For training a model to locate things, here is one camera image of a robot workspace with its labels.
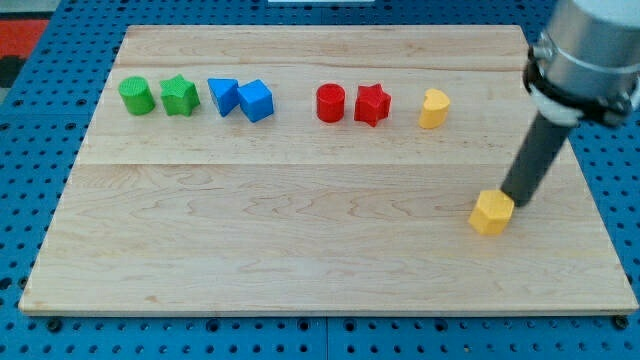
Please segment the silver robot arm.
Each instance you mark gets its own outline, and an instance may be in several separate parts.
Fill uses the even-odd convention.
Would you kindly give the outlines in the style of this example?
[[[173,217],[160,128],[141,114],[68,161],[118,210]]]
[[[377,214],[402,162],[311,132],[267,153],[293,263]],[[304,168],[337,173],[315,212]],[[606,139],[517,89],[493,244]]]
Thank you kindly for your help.
[[[523,82],[557,126],[622,124],[639,107],[639,0],[558,0]]]

